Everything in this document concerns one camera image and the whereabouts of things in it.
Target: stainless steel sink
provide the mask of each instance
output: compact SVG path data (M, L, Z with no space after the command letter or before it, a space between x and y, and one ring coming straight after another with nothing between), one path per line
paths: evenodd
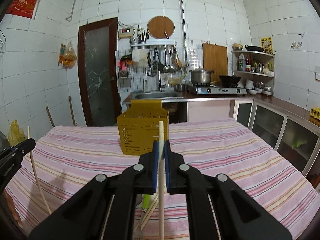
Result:
M183 98L180 93L176 91L163 91L163 92L141 92L132 95L132 99L179 99Z

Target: brown countertop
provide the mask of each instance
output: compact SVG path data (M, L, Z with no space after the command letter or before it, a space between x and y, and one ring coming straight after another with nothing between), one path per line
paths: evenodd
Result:
M291 104L287 101L281 100L279 98L266 96L263 94L256 95L196 95L191 92L180 92L180 97L175 99L165 99L162 100L163 103L172 103L172 102L196 102L196 101L215 101L215 100L248 100L248 99L258 99L263 102L269 103L273 106L280 107L288 112L291 112L297 116L300 116L311 123L314 123L318 127L320 127L320 121L311 117L310 112L306 109L303 109L299 106ZM131 101L131 94L122 102L122 104L129 105Z

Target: striped tablecloth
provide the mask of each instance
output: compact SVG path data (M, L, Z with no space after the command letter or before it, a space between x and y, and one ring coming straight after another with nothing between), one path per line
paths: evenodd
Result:
M320 206L311 184L288 161L250 130L226 119L169 126L171 149L203 174L225 173L261 204L296 239ZM123 155L117 127L57 126L36 143L34 159L44 195L57 209L98 173L113 176L138 161ZM29 155L7 186L30 232L48 216L35 184ZM165 195L166 239L188 239L184 195ZM137 210L138 221L141 211ZM144 228L144 239L157 239L158 211Z

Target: black pan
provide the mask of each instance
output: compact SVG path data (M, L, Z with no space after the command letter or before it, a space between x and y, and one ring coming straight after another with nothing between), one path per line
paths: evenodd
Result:
M248 46L248 45L245 45L245 48L246 48L248 51L264 52L264 48L258 47L258 46Z
M225 84L237 84L241 77L236 77L236 76L219 76L219 78L221 79L222 83Z

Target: silver screw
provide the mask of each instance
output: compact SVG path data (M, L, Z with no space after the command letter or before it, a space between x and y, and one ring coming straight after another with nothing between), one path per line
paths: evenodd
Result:
M182 170L182 171L187 171L190 169L190 166L188 164L181 164L179 166L179 169Z
M226 174L219 174L217 178L222 182L225 182L228 179Z
M142 171L143 168L144 168L144 166L142 164L139 164L139 163L133 166L133 169L135 171Z
M104 174L98 174L97 176L96 176L96 181L98 181L98 182L103 182L103 181L105 181L106 180L106 176L104 175Z

